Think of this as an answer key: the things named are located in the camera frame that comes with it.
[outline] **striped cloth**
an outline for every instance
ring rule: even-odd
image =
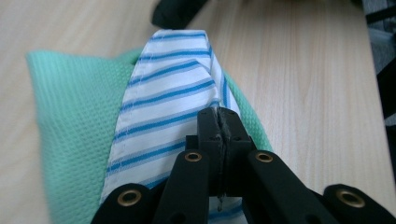
[[[161,30],[144,47],[124,93],[106,169],[101,202],[128,183],[153,188],[170,175],[186,135],[197,132],[197,112],[223,106],[239,114],[204,31]],[[209,222],[246,222],[239,198]]]

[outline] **folded fabric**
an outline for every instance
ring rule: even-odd
[[[27,55],[54,223],[89,223],[98,209],[122,97],[140,53],[115,59],[53,51]],[[271,150],[253,109],[226,78],[247,131],[259,148]]]

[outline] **wooden table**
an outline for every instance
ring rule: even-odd
[[[0,223],[48,223],[35,102],[24,54],[111,57],[157,30],[155,1],[0,2]],[[220,64],[259,115],[274,151],[311,189],[357,187],[396,215],[395,185],[363,12],[347,0],[210,1]]]

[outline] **green cloth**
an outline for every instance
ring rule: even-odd
[[[98,209],[122,97],[141,50],[114,59],[53,51],[27,55],[54,223],[90,223]],[[226,77],[247,131],[258,148],[271,150],[254,110]]]

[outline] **wood grain surface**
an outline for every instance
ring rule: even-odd
[[[50,223],[33,49],[112,57],[144,46],[156,1],[0,1],[0,223]],[[311,189],[359,188],[396,215],[395,184],[363,12],[347,0],[210,1],[189,26],[259,115],[275,151]]]

